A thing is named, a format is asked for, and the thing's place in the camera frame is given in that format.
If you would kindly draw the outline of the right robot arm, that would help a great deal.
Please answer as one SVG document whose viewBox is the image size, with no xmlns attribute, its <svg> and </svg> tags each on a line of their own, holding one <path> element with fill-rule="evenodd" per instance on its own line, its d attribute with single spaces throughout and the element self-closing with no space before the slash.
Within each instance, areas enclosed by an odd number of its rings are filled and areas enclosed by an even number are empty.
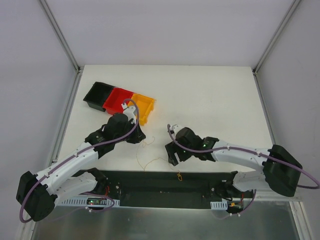
<svg viewBox="0 0 320 240">
<path fill-rule="evenodd" d="M 201 138 L 190 128 L 177 124 L 168 124 L 167 132 L 172 141 L 165 145 L 165 149 L 168 162 L 173 166 L 195 157 L 201 161 L 230 163 L 251 169 L 232 173 L 233 179 L 225 184 L 225 192 L 230 197 L 267 189 L 285 197 L 293 197 L 296 193 L 303 167 L 280 145 L 245 148 L 215 137 Z"/>
</svg>

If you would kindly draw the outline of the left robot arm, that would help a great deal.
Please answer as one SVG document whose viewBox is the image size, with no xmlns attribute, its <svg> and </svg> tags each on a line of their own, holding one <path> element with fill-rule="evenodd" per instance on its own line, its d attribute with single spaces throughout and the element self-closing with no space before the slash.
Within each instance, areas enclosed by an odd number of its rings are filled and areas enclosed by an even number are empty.
<svg viewBox="0 0 320 240">
<path fill-rule="evenodd" d="M 132 107 L 116 113 L 98 130 L 88 135 L 76 150 L 65 159 L 33 174 L 25 172 L 19 179 L 16 200 L 20 203 L 22 223 L 39 222 L 57 204 L 76 195 L 92 195 L 108 199 L 107 177 L 97 168 L 74 175 L 111 152 L 121 142 L 140 143 L 145 139 L 139 124 L 140 114 Z"/>
</svg>

